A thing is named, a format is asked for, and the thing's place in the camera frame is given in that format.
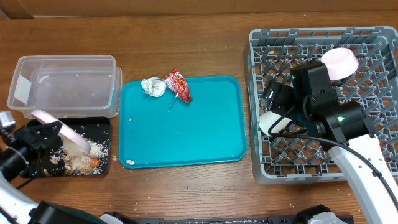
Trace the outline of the pink plate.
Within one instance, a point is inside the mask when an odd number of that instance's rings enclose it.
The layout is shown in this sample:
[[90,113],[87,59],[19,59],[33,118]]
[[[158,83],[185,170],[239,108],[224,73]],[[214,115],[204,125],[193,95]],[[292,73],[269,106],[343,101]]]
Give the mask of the pink plate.
[[[36,120],[41,122],[42,124],[49,124],[53,122],[58,122],[57,118],[53,117],[51,114],[48,114],[45,111],[42,110],[35,110],[30,113]],[[67,126],[65,123],[61,123],[62,127],[60,128],[59,135],[61,137],[65,137],[72,142],[74,142],[77,146],[81,148],[81,150],[85,154],[89,154],[91,151],[91,145],[89,144],[88,141],[85,140],[85,138],[81,137],[76,131],[74,131],[72,128]]]

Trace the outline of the orange carrot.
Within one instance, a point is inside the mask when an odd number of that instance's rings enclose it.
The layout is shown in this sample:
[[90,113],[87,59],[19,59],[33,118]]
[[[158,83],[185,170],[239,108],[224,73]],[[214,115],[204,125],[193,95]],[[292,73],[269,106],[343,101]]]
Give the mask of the orange carrot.
[[89,161],[90,167],[98,167],[101,164],[101,161],[95,157],[92,157]]

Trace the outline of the white cup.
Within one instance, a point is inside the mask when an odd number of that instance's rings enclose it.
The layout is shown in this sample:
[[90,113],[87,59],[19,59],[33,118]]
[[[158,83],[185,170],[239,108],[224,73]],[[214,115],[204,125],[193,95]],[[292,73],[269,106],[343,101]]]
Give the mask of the white cup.
[[[268,111],[259,117],[259,128],[260,130],[267,136],[269,136],[268,130],[270,127],[282,116],[271,111]],[[282,131],[289,123],[291,119],[283,118],[281,121],[277,122],[277,124],[272,128],[272,133],[278,133]]]

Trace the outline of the white napkin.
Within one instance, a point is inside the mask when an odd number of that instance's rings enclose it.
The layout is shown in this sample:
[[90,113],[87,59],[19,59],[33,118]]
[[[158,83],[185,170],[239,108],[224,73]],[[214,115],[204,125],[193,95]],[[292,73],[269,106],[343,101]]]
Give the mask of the white napkin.
[[143,79],[141,86],[145,94],[156,98],[161,97],[167,89],[166,83],[159,77]]

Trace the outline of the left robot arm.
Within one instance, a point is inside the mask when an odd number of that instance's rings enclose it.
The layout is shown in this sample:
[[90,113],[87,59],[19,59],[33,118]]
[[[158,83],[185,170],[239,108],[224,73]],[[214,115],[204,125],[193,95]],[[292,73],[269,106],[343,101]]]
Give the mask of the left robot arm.
[[21,127],[13,134],[1,126],[1,136],[7,148],[1,153],[1,215],[9,223],[104,223],[83,210],[42,201],[34,202],[10,184],[28,171],[34,157],[67,138],[89,153],[91,147],[79,134],[60,121],[38,126]]

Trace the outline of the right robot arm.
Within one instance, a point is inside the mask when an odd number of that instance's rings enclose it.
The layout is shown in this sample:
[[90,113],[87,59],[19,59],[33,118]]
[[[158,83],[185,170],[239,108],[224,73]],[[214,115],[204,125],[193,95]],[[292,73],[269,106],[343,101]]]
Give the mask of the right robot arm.
[[397,183],[383,158],[376,130],[356,101],[340,103],[331,64],[312,61],[291,69],[291,84],[270,79],[270,104],[260,123],[272,137],[317,141],[345,176],[369,223],[397,223]]

